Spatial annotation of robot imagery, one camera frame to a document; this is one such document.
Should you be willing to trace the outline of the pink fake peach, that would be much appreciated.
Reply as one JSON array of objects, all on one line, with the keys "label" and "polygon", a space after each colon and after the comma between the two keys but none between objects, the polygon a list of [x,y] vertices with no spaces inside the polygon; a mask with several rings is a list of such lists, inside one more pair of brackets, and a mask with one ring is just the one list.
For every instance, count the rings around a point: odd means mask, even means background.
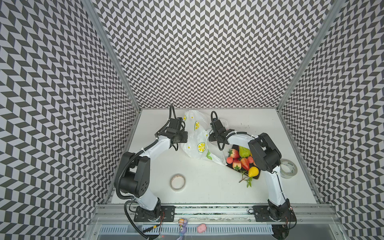
[{"label": "pink fake peach", "polygon": [[227,164],[232,164],[234,161],[233,157],[229,156],[227,159],[226,159],[226,162]]}]

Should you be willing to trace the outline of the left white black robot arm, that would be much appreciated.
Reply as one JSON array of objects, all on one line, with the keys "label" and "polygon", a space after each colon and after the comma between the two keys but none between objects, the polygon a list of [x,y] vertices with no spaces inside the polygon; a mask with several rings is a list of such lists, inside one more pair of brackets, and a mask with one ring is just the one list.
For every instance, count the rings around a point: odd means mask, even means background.
[{"label": "left white black robot arm", "polygon": [[183,118],[169,118],[156,134],[155,141],[136,153],[125,152],[117,170],[114,186],[121,200],[133,200],[139,204],[147,218],[161,215],[161,200],[150,190],[151,161],[170,148],[188,141]]}]

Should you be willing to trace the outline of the white lemon print plastic bag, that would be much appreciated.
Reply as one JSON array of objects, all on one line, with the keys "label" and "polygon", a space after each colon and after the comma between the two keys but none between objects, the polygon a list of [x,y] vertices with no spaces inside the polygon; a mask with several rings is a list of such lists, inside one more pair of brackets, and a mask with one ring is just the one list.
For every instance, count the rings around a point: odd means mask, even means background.
[{"label": "white lemon print plastic bag", "polygon": [[181,144],[182,150],[192,159],[226,165],[226,153],[219,150],[216,142],[209,142],[209,136],[213,133],[210,116],[197,110],[188,110],[184,113],[183,121],[188,140]]}]

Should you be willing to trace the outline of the red fake apple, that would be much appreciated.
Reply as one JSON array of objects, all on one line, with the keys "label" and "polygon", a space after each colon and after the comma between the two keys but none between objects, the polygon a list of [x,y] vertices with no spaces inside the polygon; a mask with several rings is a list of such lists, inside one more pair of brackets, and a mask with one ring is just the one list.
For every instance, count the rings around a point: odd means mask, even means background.
[{"label": "red fake apple", "polygon": [[248,157],[248,162],[249,162],[249,164],[253,164],[254,163],[254,159],[253,159],[252,156]]}]

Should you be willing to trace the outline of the green fake pear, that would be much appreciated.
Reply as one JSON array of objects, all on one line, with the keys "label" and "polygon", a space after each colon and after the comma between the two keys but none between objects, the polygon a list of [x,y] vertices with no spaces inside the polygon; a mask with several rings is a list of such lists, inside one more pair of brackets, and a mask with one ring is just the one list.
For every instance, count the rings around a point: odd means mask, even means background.
[{"label": "green fake pear", "polygon": [[239,146],[239,155],[241,158],[248,158],[251,156],[250,149]]}]

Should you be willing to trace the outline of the fake strawberry pale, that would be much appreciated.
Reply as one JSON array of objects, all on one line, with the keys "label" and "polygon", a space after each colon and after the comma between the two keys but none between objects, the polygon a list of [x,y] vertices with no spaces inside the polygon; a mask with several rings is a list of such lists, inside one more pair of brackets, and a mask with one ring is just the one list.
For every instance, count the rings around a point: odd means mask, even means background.
[{"label": "fake strawberry pale", "polygon": [[239,160],[234,160],[232,163],[232,167],[235,171],[240,171],[242,169],[242,164]]}]

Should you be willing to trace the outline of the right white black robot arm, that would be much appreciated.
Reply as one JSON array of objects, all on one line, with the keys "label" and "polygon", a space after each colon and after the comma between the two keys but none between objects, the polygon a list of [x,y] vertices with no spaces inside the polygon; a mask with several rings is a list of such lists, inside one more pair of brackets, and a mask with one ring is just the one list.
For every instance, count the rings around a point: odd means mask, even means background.
[{"label": "right white black robot arm", "polygon": [[222,151],[226,145],[237,145],[251,151],[256,166],[266,174],[270,218],[274,221],[288,218],[292,208],[289,199],[285,196],[281,181],[282,154],[270,136],[262,133],[254,137],[246,132],[227,130],[217,117],[211,118],[211,127],[209,141],[216,142],[219,150]]}]

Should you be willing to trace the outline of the yellow fake lemon with leaves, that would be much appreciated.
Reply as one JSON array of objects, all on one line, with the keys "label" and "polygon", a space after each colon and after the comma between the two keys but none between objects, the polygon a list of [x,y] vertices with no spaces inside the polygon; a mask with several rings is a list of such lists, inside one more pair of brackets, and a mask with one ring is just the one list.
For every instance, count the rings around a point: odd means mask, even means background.
[{"label": "yellow fake lemon with leaves", "polygon": [[260,176],[260,170],[257,167],[251,167],[248,171],[248,175],[246,177],[242,176],[242,179],[240,180],[240,183],[243,181],[247,182],[247,188],[252,187],[252,181],[253,179],[257,179]]}]

